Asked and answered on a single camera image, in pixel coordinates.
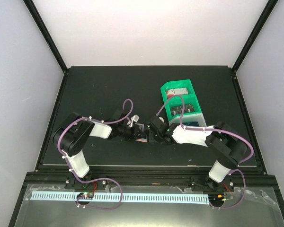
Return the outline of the blue card stack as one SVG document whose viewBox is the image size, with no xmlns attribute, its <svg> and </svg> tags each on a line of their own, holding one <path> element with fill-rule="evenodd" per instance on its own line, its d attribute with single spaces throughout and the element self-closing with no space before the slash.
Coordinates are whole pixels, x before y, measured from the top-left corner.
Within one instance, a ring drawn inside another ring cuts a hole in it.
<svg viewBox="0 0 284 227">
<path fill-rule="evenodd" d="M 199 127 L 198 122 L 185 122 L 183 123 L 185 126 L 190 126 L 190 127 Z"/>
</svg>

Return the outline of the green and white card bin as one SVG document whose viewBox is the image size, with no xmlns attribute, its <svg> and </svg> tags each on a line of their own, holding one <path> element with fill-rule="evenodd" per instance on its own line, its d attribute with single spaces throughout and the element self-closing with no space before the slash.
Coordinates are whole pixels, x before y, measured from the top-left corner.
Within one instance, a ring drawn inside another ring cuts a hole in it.
<svg viewBox="0 0 284 227">
<path fill-rule="evenodd" d="M 183 88 L 186 87 L 188 90 L 188 95 L 176 95 L 170 98 L 167 98 L 166 91 L 172 88 Z M 165 110 L 168 118 L 169 124 L 179 123 L 180 119 L 182 119 L 182 123 L 185 122 L 198 122 L 200 127 L 205 127 L 206 122 L 199 105 L 196 93 L 194 91 L 191 80 L 176 80 L 166 82 L 161 88 L 161 95 L 163 98 L 163 103 L 165 104 Z M 193 105 L 195 112 L 194 113 L 183 113 L 184 105 L 191 104 Z M 182 105 L 182 113 L 176 116 L 171 115 L 170 109 L 174 106 Z"/>
</svg>

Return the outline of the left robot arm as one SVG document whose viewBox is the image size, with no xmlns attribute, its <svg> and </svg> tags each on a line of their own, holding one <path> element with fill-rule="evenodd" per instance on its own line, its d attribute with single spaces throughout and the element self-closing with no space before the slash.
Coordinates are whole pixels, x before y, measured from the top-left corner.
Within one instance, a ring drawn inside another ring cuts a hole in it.
<svg viewBox="0 0 284 227">
<path fill-rule="evenodd" d="M 66 160 L 69 171 L 76 176 L 75 183 L 82 189 L 89 188 L 92 177 L 88 174 L 83 148 L 90 137 L 111 140 L 121 137 L 124 141 L 147 142 L 144 125 L 138 123 L 139 116 L 131 118 L 123 110 L 116 110 L 107 122 L 71 113 L 52 133 L 52 141 Z"/>
</svg>

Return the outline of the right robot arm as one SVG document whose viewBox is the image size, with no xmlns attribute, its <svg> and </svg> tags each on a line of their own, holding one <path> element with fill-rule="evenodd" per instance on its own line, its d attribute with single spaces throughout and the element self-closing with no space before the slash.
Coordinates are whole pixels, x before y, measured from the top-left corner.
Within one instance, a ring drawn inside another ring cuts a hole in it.
<svg viewBox="0 0 284 227">
<path fill-rule="evenodd" d="M 186 126 L 182 122 L 168 125 L 155 115 L 147 130 L 148 142 L 153 139 L 163 144 L 193 144 L 211 149 L 217 159 L 205 183 L 212 191 L 218 190 L 224 178 L 254 154 L 252 145 L 223 122 L 207 127 Z"/>
</svg>

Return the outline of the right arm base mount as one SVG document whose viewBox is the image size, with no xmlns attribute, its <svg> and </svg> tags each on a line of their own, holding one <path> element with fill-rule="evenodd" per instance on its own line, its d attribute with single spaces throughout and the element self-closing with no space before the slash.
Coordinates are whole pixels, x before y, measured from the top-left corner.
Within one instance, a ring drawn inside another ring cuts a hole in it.
<svg viewBox="0 0 284 227">
<path fill-rule="evenodd" d="M 229 175 L 221 183 L 217 183 L 207 175 L 193 175 L 190 177 L 189 185 L 192 191 L 196 192 L 222 193 L 226 192 L 227 189 L 234 192 L 234 183 Z"/>
</svg>

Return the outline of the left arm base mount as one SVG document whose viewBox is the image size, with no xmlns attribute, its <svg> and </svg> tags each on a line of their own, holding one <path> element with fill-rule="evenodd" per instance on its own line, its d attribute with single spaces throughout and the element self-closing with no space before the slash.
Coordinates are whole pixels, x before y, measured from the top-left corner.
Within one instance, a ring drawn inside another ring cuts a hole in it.
<svg viewBox="0 0 284 227">
<path fill-rule="evenodd" d="M 70 173 L 67 175 L 64 188 L 79 192 L 75 200 L 78 200 L 78 203 L 80 205 L 88 205 L 93 199 L 94 194 L 96 193 L 96 190 L 99 186 L 102 186 L 102 181 L 93 183 L 81 183 L 75 178 L 72 173 Z"/>
</svg>

